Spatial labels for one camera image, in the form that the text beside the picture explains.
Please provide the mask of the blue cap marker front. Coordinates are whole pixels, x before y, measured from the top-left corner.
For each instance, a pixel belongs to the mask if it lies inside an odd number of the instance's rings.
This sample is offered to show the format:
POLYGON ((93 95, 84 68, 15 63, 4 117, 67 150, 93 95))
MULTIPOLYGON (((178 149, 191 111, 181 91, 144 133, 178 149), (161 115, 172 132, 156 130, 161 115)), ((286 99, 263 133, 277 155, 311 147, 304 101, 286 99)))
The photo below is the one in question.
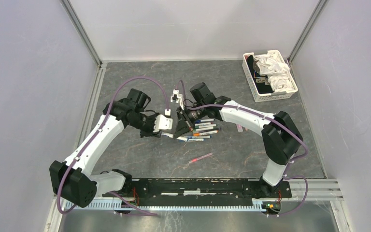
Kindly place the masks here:
POLYGON ((184 136, 175 137, 171 133, 162 132, 161 135, 162 136, 165 136, 165 137, 172 138, 172 139, 176 139, 176 140, 179 140, 179 141, 184 141, 184 142, 187 142, 188 141, 188 138, 187 137, 184 137, 184 136))

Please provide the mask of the pink highlighter pen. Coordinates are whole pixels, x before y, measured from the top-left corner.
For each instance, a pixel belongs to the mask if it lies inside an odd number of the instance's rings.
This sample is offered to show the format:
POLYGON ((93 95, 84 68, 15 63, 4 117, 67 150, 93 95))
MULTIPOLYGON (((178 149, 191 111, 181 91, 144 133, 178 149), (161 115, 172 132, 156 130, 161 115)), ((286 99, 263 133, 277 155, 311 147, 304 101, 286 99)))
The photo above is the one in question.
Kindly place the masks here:
POLYGON ((237 124, 237 131, 238 132, 243 132, 243 127, 241 125, 237 124))

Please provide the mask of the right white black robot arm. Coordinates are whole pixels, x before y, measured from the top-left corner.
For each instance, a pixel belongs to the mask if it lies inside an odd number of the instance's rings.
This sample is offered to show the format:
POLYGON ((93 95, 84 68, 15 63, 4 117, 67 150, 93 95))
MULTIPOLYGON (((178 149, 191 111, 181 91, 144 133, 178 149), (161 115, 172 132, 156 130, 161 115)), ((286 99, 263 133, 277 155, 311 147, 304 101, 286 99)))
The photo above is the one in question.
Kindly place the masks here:
POLYGON ((185 96, 174 89, 171 101, 179 104, 176 110, 178 122, 173 134, 178 138, 192 132, 198 120, 204 117, 234 123, 261 136, 268 156, 268 163, 259 181, 263 196, 272 197, 279 191, 285 171, 299 147, 303 137, 288 113, 264 113, 242 106, 226 96, 215 96, 204 82, 190 90, 195 102, 185 104, 185 96))

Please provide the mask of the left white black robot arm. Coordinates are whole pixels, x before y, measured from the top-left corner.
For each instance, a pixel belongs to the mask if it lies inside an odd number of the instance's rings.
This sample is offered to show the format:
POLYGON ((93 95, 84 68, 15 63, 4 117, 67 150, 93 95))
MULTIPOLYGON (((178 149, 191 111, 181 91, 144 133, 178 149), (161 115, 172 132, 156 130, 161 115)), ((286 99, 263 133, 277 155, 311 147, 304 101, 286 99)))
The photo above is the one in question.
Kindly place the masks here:
POLYGON ((146 107, 151 98, 142 91, 131 89, 127 97, 108 103, 94 129, 82 144, 64 161, 53 161, 49 167, 53 192, 74 206, 87 207, 95 197, 115 191, 121 197, 132 192, 131 176, 123 171, 93 174, 95 164, 110 143, 126 127, 140 131, 141 137, 160 137, 172 128, 171 110, 163 114, 146 107))

